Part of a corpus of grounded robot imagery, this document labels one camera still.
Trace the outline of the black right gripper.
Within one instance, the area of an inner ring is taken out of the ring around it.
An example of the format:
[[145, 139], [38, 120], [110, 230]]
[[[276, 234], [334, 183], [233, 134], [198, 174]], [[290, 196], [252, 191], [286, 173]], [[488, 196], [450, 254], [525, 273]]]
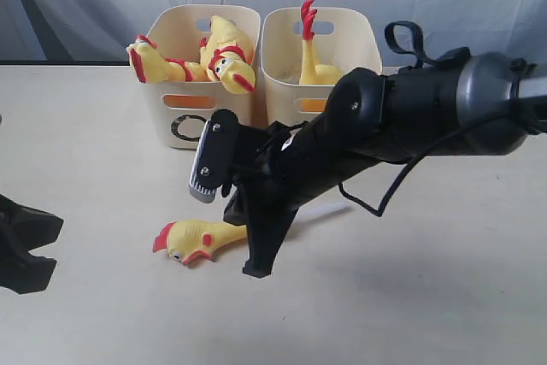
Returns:
[[253, 168], [234, 174], [236, 191], [223, 221], [247, 228], [249, 258], [244, 274], [261, 279], [272, 273], [297, 209], [325, 192], [320, 127], [316, 121], [292, 127], [274, 122], [262, 131], [268, 137], [250, 152]]

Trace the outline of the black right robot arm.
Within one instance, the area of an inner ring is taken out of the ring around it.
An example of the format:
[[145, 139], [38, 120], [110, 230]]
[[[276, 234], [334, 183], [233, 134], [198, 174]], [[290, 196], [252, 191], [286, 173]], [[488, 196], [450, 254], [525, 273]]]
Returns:
[[546, 66], [498, 52], [378, 75], [346, 74], [296, 130], [274, 122], [235, 176], [224, 218], [247, 229], [245, 274], [273, 269], [297, 211], [380, 163], [406, 176], [427, 156], [504, 156], [546, 130]]

